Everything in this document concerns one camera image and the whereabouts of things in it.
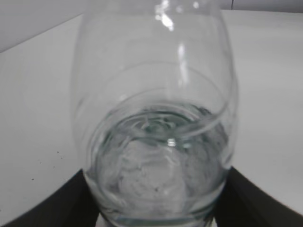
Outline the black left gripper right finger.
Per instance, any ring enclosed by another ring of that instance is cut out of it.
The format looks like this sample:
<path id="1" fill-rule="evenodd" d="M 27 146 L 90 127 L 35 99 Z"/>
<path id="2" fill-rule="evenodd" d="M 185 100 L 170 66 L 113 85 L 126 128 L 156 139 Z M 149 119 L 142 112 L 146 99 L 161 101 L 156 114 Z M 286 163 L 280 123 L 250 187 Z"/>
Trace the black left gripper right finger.
<path id="1" fill-rule="evenodd" d="M 303 216 L 231 168 L 214 210 L 218 227 L 301 227 Z"/>

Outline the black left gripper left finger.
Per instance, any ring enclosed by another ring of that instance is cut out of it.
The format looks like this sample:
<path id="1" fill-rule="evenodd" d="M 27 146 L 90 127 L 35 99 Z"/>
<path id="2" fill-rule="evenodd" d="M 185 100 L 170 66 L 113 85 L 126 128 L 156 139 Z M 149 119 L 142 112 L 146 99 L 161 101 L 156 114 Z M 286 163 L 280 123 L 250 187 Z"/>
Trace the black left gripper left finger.
<path id="1" fill-rule="evenodd" d="M 5 227 L 94 227 L 99 210 L 78 171 L 43 202 L 5 224 Z"/>

